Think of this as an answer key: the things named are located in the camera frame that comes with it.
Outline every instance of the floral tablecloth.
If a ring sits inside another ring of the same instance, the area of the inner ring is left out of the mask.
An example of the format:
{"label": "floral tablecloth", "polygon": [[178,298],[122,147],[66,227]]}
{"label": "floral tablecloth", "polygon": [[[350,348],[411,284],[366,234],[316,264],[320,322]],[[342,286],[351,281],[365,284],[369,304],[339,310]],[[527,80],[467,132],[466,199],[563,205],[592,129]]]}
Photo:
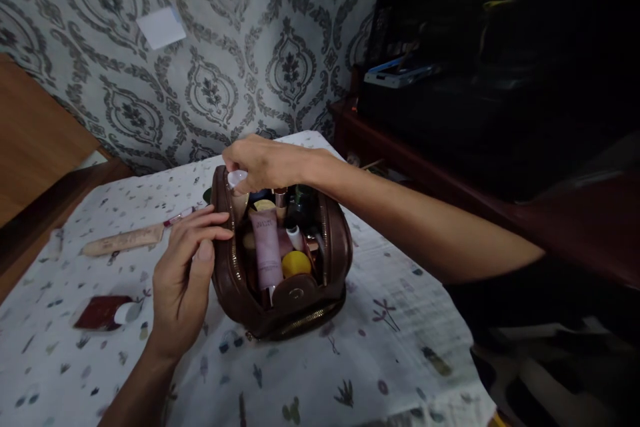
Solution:
{"label": "floral tablecloth", "polygon": [[[316,132],[281,141],[333,151]],[[98,423],[153,329],[151,276],[169,232],[155,246],[116,256],[79,252],[91,240],[204,205],[221,164],[213,157],[116,181],[82,201],[64,226],[59,258],[47,259],[45,248],[0,306],[0,425]],[[446,291],[345,213],[354,255],[340,314],[293,340],[250,342],[212,286],[201,334],[172,382],[168,425],[358,425],[402,412],[403,425],[486,425],[493,405],[468,353],[471,335]],[[98,294],[143,301],[137,321],[109,334],[72,329],[70,315]]]}

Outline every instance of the zipper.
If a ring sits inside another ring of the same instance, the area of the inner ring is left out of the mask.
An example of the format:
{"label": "zipper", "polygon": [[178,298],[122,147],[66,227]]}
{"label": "zipper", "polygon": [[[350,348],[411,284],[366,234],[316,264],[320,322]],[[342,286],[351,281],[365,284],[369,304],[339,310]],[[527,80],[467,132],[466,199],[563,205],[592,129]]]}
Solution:
{"label": "zipper", "polygon": [[322,272],[322,285],[326,287],[328,285],[328,272],[329,272],[329,236],[327,235],[327,212],[325,211],[325,206],[327,203],[327,198],[322,194],[322,202],[319,202],[320,205],[320,223],[322,224],[322,240],[325,242],[325,258],[324,258],[324,269]]}
{"label": "zipper", "polygon": [[233,202],[231,201],[231,189],[229,188],[229,180],[225,178],[225,186],[227,188],[226,197],[229,206],[229,219],[231,220],[231,230],[233,231],[233,239],[231,239],[231,265],[233,273],[239,282],[242,282],[242,274],[240,273],[240,265],[238,263],[238,254],[235,246],[235,216],[233,215]]}
{"label": "zipper", "polygon": [[338,305],[340,304],[340,302],[335,302],[334,304],[331,304],[330,306],[327,307],[323,307],[320,310],[316,310],[315,312],[302,317],[300,320],[296,320],[295,322],[293,322],[292,324],[289,324],[288,326],[284,327],[283,329],[278,331],[278,334],[280,336],[285,336],[287,335],[291,330],[295,330],[298,327],[307,324],[309,322],[312,322],[314,320],[318,320],[320,317],[324,317],[325,315],[327,315],[331,310],[335,309]]}

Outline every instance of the pink tube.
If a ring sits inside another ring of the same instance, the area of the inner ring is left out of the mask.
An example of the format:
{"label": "pink tube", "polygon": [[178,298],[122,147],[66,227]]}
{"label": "pink tube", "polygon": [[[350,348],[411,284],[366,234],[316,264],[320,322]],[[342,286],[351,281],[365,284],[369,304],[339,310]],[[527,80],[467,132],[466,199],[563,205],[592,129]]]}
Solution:
{"label": "pink tube", "polygon": [[255,236],[255,253],[258,259],[258,287],[269,289],[269,299],[276,285],[282,282],[282,262],[278,242],[275,208],[249,213]]}

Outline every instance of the hand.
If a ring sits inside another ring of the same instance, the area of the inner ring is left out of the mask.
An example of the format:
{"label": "hand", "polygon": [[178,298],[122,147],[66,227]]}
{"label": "hand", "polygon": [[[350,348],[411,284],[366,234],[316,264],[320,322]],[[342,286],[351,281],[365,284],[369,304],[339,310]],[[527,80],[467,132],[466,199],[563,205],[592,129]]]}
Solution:
{"label": "hand", "polygon": [[315,159],[326,155],[333,158],[326,149],[307,149],[255,134],[233,142],[222,152],[227,170],[242,169],[249,173],[235,188],[237,193],[307,183],[307,172],[313,169]]}
{"label": "hand", "polygon": [[153,272],[153,330],[147,343],[162,359],[178,362],[198,337],[209,303],[212,241],[233,237],[230,230],[213,226],[228,217],[208,205],[172,227]]}

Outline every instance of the cosmetic bag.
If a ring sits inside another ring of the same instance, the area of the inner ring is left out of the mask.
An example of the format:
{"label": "cosmetic bag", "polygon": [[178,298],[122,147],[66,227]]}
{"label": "cosmetic bag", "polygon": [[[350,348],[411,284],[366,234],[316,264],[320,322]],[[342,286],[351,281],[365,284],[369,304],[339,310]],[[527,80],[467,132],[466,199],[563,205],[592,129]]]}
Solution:
{"label": "cosmetic bag", "polygon": [[317,192],[317,228],[322,232],[324,254],[315,275],[284,279],[273,292],[272,306],[264,308],[251,289],[251,269],[241,232],[245,219],[235,225],[231,190],[224,165],[216,168],[211,188],[215,211],[228,211],[222,226],[235,232],[226,242],[215,242],[213,287],[224,312],[247,329],[249,339],[284,340],[315,329],[335,316],[345,303],[345,278],[351,267],[353,246],[347,220],[338,203]]}

